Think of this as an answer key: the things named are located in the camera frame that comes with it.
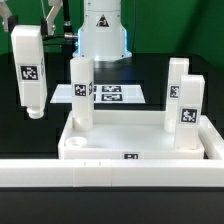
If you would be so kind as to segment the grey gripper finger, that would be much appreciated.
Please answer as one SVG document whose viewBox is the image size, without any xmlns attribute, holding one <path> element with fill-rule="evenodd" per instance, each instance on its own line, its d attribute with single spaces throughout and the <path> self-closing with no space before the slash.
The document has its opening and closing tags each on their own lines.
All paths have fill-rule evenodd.
<svg viewBox="0 0 224 224">
<path fill-rule="evenodd" d="M 14 27 L 18 24 L 18 17 L 13 15 L 7 5 L 8 0 L 0 0 L 0 16 L 3 19 L 3 28 L 5 32 L 12 32 Z"/>
<path fill-rule="evenodd" d="M 59 13 L 63 3 L 62 0 L 48 0 L 51 10 L 48 14 L 43 13 L 44 18 L 41 20 L 41 34 L 53 35 L 56 29 L 54 20 Z"/>
</svg>

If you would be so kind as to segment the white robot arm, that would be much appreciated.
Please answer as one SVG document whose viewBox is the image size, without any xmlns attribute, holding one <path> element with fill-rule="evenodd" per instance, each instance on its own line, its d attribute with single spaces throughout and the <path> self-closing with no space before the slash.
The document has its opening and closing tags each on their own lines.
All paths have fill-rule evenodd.
<svg viewBox="0 0 224 224">
<path fill-rule="evenodd" d="M 89 57 L 95 66 L 121 63 L 132 57 L 127 50 L 127 32 L 120 21 L 121 0 L 83 0 L 84 22 L 76 34 L 72 33 L 67 0 L 48 0 L 51 10 L 40 26 L 19 25 L 6 1 L 0 0 L 0 15 L 4 30 L 11 32 L 13 53 L 20 62 L 33 63 L 42 59 L 39 55 L 43 53 L 43 43 L 39 36 L 53 36 L 54 19 L 60 8 L 64 10 L 63 37 L 69 44 L 64 52 L 66 57 Z"/>
</svg>

